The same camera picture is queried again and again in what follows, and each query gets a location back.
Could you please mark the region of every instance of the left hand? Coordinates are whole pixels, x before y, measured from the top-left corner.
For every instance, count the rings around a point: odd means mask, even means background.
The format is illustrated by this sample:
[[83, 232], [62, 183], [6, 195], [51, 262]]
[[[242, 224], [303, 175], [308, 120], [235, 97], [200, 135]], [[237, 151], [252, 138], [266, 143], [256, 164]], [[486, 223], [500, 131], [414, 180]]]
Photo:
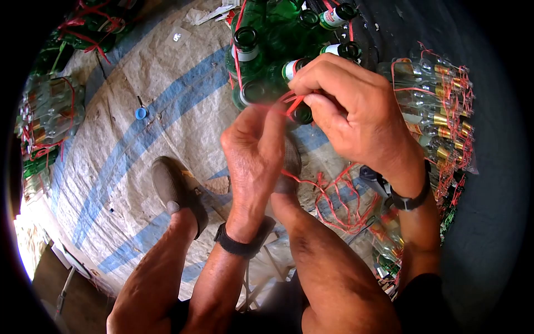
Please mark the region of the left hand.
[[221, 136], [230, 179], [234, 214], [261, 220], [284, 162], [286, 117], [275, 105], [248, 107]]

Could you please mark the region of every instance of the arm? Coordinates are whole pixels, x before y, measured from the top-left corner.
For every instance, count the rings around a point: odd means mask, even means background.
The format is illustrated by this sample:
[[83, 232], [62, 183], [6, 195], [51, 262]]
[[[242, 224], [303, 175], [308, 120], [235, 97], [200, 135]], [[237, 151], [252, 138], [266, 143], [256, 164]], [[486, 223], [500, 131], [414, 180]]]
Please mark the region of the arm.
[[[421, 192], [425, 181], [422, 149], [411, 137], [384, 77], [324, 54], [298, 71], [289, 87], [297, 95], [307, 95], [304, 101], [313, 119], [340, 155], [381, 173], [401, 196], [415, 197]], [[324, 95], [313, 94], [317, 89], [331, 95], [342, 108]], [[437, 272], [439, 223], [431, 196], [421, 207], [399, 216], [405, 240], [402, 289], [419, 274]]]
[[171, 216], [167, 231], [126, 280], [107, 319], [108, 333], [170, 333], [187, 250], [197, 234], [189, 209]]
[[296, 195], [274, 193], [271, 202], [287, 229], [310, 303], [302, 316], [302, 331], [398, 332], [393, 305], [365, 262], [334, 231], [304, 211]]
[[[221, 137], [232, 181], [233, 204], [226, 233], [248, 244], [256, 236], [284, 158], [285, 117], [247, 108]], [[219, 244], [195, 284], [182, 331], [226, 332], [239, 298], [247, 260]]]

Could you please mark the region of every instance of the hand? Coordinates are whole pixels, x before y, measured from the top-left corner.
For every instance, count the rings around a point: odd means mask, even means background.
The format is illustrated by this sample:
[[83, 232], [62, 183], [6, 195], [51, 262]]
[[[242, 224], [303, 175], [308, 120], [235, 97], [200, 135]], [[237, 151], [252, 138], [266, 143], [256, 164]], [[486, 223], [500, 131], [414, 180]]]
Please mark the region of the hand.
[[[401, 196], [415, 197], [425, 181], [421, 147], [411, 137], [391, 84], [381, 75], [325, 53], [297, 72], [289, 87], [345, 158], [381, 173]], [[323, 89], [328, 97], [311, 94]]]
[[261, 222], [284, 162], [285, 124], [286, 117], [274, 108], [267, 112], [248, 107], [223, 132], [221, 145], [232, 182], [232, 218]]

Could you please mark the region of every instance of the black wristband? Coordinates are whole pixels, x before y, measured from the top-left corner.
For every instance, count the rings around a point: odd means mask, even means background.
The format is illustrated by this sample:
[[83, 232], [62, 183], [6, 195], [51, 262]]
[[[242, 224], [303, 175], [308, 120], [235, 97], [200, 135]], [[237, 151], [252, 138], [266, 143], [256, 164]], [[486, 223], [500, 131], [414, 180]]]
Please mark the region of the black wristband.
[[430, 191], [429, 173], [430, 173], [430, 162], [428, 162], [428, 160], [425, 160], [425, 184], [423, 185], [423, 190], [421, 190], [421, 193], [415, 198], [399, 196], [399, 194], [397, 194], [395, 190], [391, 188], [391, 197], [393, 198], [393, 203], [395, 204], [395, 207], [397, 209], [404, 210], [404, 211], [411, 211], [415, 208], [418, 208], [425, 202], [428, 196], [428, 192]]
[[219, 226], [213, 241], [219, 242], [219, 245], [221, 245], [225, 251], [250, 260], [260, 251], [265, 239], [267, 239], [267, 236], [272, 231], [274, 224], [275, 221], [273, 218], [267, 216], [264, 217], [262, 224], [258, 229], [258, 234], [249, 244], [243, 244], [235, 241], [226, 234], [226, 223], [224, 223]]

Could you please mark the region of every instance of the bottle mouth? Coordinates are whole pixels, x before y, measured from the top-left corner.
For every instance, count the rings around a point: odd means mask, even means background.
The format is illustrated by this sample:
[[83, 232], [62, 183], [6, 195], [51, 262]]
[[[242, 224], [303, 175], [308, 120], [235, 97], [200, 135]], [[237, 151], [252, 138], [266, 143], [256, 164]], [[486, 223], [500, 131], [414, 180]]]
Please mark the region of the bottle mouth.
[[309, 62], [311, 62], [310, 58], [302, 58], [297, 61], [295, 64], [295, 70], [300, 71], [302, 67], [306, 66]]
[[311, 108], [305, 103], [301, 103], [295, 109], [295, 116], [302, 124], [310, 124], [311, 122], [313, 122]]
[[239, 28], [234, 34], [234, 43], [237, 48], [253, 48], [258, 43], [258, 32], [253, 27]]
[[245, 83], [241, 90], [241, 97], [247, 104], [263, 102], [265, 96], [265, 85], [260, 80], [252, 80]]
[[319, 24], [319, 15], [311, 9], [305, 9], [299, 14], [300, 21], [308, 28], [313, 28]]
[[337, 16], [342, 20], [348, 21], [356, 16], [356, 9], [349, 4], [341, 4], [335, 8]]
[[362, 50], [355, 42], [348, 42], [342, 44], [343, 51], [347, 54], [347, 57], [351, 59], [358, 59], [362, 55]]

